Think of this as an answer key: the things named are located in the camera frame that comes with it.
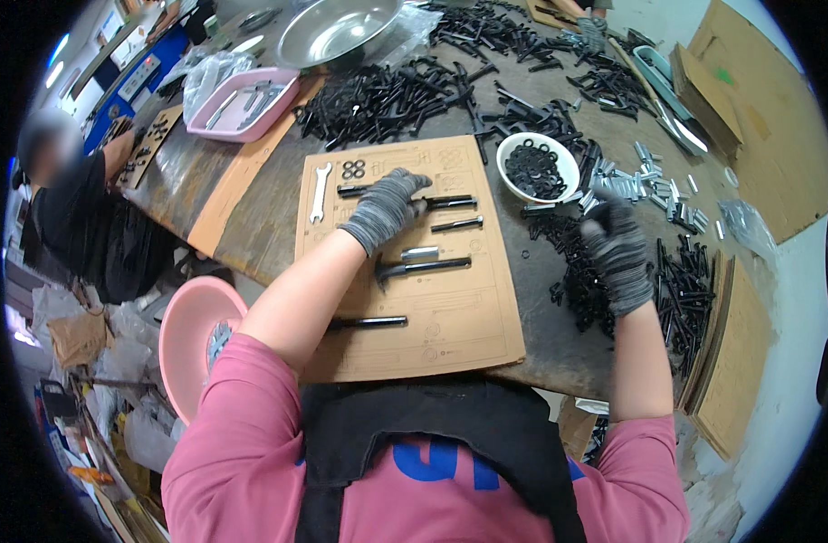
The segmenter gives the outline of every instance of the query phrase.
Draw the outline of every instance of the control panel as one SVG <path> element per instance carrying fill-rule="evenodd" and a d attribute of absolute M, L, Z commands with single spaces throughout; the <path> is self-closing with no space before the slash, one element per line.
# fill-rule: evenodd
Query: control panel
<path fill-rule="evenodd" d="M 118 95 L 121 96 L 127 103 L 133 99 L 140 88 L 148 81 L 154 72 L 160 68 L 160 59 L 155 57 L 154 53 L 148 55 L 145 60 L 139 62 L 137 69 L 130 74 L 121 89 L 118 90 Z"/>

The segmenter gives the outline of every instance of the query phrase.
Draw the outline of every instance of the metal plate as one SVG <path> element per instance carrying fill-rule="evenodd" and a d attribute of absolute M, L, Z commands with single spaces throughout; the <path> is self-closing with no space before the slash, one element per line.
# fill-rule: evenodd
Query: metal plate
<path fill-rule="evenodd" d="M 300 13 L 278 42 L 278 61 L 309 68 L 374 38 L 402 9 L 402 0 L 321 0 Z"/>

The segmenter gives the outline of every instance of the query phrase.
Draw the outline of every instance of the pink sleeve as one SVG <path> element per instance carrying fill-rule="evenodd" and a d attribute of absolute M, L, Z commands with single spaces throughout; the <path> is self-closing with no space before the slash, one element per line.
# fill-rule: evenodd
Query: pink sleeve
<path fill-rule="evenodd" d="M 299 415 L 292 371 L 263 343 L 234 334 L 163 471 L 173 539 L 287 539 L 302 492 Z"/>
<path fill-rule="evenodd" d="M 680 543 L 689 508 L 676 471 L 674 418 L 620 422 L 608 431 L 598 462 L 604 482 L 597 505 L 610 541 Z"/>

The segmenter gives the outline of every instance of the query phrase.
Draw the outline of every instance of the wooden handle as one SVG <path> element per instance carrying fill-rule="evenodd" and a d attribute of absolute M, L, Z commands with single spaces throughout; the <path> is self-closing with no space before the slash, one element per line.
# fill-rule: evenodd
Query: wooden handle
<path fill-rule="evenodd" d="M 640 69 L 637 68 L 637 64 L 635 64 L 634 61 L 632 61 L 628 57 L 628 53 L 625 52 L 625 49 L 623 49 L 614 38 L 608 38 L 607 41 L 610 42 L 610 45 L 613 46 L 613 49 L 616 49 L 616 52 L 619 53 L 619 56 L 622 57 L 622 59 L 625 61 L 625 64 L 628 65 L 628 68 L 630 68 L 631 71 L 634 72 L 634 75 L 637 76 L 637 79 L 640 80 L 641 85 L 643 85 L 643 88 L 646 89 L 646 94 L 649 95 L 649 100 L 652 100 L 653 103 L 656 100 L 658 100 L 656 90 L 652 88 L 652 85 L 649 84 L 649 81 L 646 80 L 646 77 L 644 77 L 643 74 L 640 73 Z"/>

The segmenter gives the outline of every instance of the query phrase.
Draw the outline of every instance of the pink shirt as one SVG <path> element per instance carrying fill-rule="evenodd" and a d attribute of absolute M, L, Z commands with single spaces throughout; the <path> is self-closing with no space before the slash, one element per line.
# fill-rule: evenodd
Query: pink shirt
<path fill-rule="evenodd" d="M 271 349 L 235 334 L 198 417 L 163 471 L 173 540 L 292 541 L 305 478 L 296 377 Z M 570 462 L 589 543 L 680 542 L 689 510 L 676 474 L 673 417 L 608 432 L 594 469 Z M 550 523 L 470 450 L 401 440 L 345 490 L 340 541 L 551 541 Z"/>

